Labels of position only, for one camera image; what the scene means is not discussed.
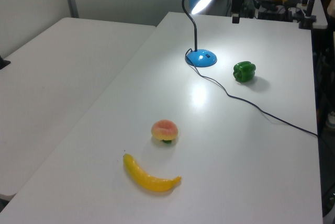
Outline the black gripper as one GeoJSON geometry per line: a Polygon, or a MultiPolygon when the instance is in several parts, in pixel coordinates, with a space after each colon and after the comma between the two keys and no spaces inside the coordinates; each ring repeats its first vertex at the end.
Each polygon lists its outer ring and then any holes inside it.
{"type": "Polygon", "coordinates": [[[238,24],[240,21],[241,0],[231,0],[232,23],[238,24]]]}

